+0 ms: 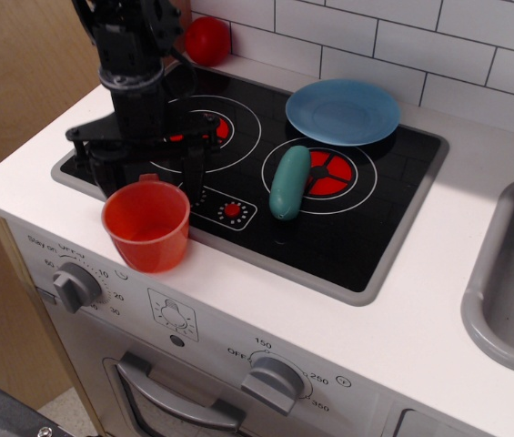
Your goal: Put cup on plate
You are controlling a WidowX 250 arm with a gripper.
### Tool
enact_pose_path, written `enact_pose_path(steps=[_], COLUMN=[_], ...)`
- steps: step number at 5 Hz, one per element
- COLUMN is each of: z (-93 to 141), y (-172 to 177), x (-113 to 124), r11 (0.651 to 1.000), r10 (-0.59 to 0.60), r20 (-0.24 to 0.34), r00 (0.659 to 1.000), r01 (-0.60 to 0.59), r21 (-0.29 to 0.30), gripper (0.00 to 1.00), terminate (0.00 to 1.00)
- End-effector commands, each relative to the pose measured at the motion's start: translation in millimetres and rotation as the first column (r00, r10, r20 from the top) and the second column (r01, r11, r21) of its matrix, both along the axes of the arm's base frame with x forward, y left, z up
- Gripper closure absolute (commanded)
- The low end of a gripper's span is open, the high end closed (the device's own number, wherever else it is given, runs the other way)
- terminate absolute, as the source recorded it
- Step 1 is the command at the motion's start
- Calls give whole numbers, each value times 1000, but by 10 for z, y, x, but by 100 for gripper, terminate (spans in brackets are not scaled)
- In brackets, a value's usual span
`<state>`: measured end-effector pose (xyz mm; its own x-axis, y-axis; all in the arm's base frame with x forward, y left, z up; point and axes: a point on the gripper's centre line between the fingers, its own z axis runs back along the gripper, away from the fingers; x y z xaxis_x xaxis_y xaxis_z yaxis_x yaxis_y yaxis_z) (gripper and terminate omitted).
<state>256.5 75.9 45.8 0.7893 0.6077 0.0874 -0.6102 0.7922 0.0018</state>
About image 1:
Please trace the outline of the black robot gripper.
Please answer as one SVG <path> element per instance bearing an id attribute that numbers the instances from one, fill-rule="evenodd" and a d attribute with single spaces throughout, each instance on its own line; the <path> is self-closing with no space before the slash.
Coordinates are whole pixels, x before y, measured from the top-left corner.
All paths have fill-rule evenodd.
<path id="1" fill-rule="evenodd" d="M 217 117 L 170 105 L 162 87 L 149 93 L 111 93 L 114 112 L 71 127 L 75 162 L 89 167 L 105 198 L 138 181 L 140 162 L 178 158 L 190 204 L 201 197 L 207 156 L 217 148 Z"/>

